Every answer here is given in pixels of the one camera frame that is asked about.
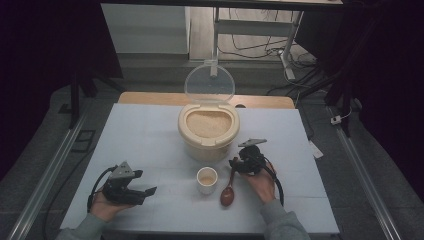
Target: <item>beige container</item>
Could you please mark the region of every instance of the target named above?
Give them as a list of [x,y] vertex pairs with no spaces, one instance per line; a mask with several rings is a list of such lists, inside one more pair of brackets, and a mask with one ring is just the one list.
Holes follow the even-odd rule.
[[202,65],[187,77],[185,91],[192,103],[181,110],[178,130],[188,155],[207,164],[225,159],[240,129],[239,115],[227,103],[234,95],[230,73]]

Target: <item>wooden spoon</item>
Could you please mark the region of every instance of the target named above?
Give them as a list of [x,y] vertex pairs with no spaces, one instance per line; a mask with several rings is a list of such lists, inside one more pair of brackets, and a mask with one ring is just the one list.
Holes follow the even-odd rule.
[[[233,158],[234,163],[237,162],[237,160],[238,160],[237,157]],[[228,182],[227,187],[224,188],[224,190],[222,190],[222,193],[221,193],[221,205],[224,207],[230,206],[234,200],[234,190],[232,185],[233,185],[235,172],[236,170],[234,169],[234,167],[231,168],[230,181]]]

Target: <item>sleeve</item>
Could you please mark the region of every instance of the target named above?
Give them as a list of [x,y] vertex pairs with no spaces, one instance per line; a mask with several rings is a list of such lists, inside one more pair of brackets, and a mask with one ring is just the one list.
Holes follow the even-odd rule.
[[106,224],[105,221],[89,213],[76,229],[63,229],[56,240],[98,240]]
[[266,240],[310,240],[296,214],[294,212],[287,213],[279,199],[265,204],[261,208],[261,215],[267,225]]

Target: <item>transparent lid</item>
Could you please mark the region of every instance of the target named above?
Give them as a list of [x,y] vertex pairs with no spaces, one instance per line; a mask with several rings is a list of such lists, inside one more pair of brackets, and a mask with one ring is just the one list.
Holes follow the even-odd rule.
[[205,63],[191,71],[184,90],[194,102],[228,102],[235,91],[231,74],[215,63]]

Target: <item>person's arm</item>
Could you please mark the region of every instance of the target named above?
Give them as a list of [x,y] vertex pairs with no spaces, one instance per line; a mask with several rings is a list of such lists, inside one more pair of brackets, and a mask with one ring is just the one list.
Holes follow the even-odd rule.
[[286,212],[275,197],[275,184],[271,176],[262,169],[255,176],[242,175],[258,194],[264,205],[261,215],[267,225],[266,240],[310,240],[305,228],[294,212]]
[[56,240],[91,240],[100,239],[100,236],[107,223],[112,221],[115,215],[133,205],[114,204],[109,202],[101,192],[101,189],[95,195],[90,213],[74,230],[65,228]]

